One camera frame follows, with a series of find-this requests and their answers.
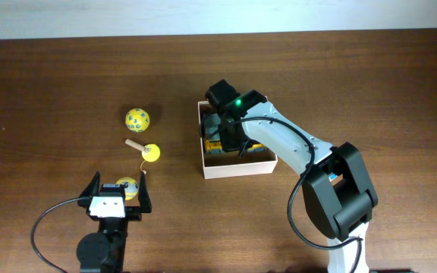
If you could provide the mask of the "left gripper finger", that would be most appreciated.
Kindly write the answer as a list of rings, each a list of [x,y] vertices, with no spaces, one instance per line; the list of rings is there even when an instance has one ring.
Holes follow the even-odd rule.
[[[100,185],[100,173],[97,171],[89,184],[85,187],[85,189],[80,194],[80,197],[90,197],[96,196],[99,192]]]
[[[141,212],[151,212],[152,211],[152,202],[149,197],[149,193],[146,186],[146,173],[145,171],[141,171],[140,182],[139,182],[139,190],[138,190],[138,201],[140,203]]]

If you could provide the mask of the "yellow grey toy truck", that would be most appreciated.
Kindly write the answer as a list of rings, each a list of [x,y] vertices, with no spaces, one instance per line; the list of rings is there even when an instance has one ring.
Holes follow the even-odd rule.
[[[216,113],[210,113],[204,116],[203,125],[205,135],[210,135],[218,130],[221,119]],[[209,155],[224,153],[220,136],[217,133],[214,136],[204,140],[205,153]]]

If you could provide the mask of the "yellow grey toy loader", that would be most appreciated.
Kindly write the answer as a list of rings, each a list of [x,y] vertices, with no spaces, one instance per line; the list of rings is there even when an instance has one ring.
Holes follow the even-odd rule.
[[[251,147],[247,148],[248,152],[265,152],[268,148],[261,143],[255,143]]]

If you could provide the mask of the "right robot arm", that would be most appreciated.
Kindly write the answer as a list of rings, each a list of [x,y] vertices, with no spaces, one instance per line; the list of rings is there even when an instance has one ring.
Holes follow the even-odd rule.
[[[256,90],[240,94],[220,80],[208,88],[205,98],[218,124],[209,133],[201,123],[202,140],[218,137],[224,152],[243,154],[256,144],[274,152],[299,176],[287,204],[292,231],[308,246],[328,251],[328,271],[368,272],[365,239],[378,196],[360,151],[351,143],[334,146],[307,133]],[[297,228],[293,204],[299,191],[326,245],[308,240]]]

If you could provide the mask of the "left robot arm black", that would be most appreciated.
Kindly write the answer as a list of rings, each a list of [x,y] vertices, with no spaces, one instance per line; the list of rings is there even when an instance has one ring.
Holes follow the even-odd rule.
[[[127,190],[137,191],[138,206],[126,206]],[[86,209],[89,218],[99,223],[98,231],[87,234],[77,245],[76,255],[81,272],[122,272],[128,224],[141,221],[152,212],[146,188],[146,173],[140,173],[139,183],[132,187],[123,184],[101,184],[100,173],[80,194],[77,204]]]

